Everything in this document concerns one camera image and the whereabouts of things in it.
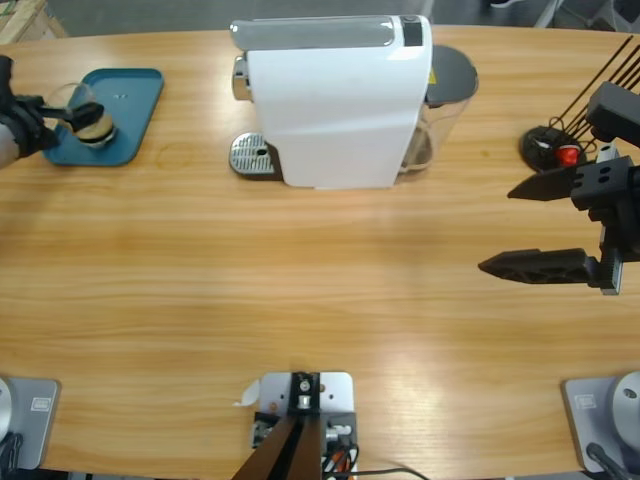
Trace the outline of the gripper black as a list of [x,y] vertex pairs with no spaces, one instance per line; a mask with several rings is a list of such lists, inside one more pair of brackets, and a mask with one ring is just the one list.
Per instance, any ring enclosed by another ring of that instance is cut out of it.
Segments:
[[639,261],[639,202],[632,190],[639,167],[629,156],[541,172],[526,178],[510,199],[554,201],[570,198],[578,210],[602,225],[599,262],[581,248],[501,252],[478,268],[524,284],[586,284],[603,295],[618,295],[625,262]]
[[1,101],[1,124],[13,137],[17,159],[59,145],[55,132],[45,125],[44,117],[69,119],[72,131],[78,132],[98,123],[103,115],[104,106],[99,103],[84,103],[69,110],[45,105],[42,96],[18,95],[13,100]]

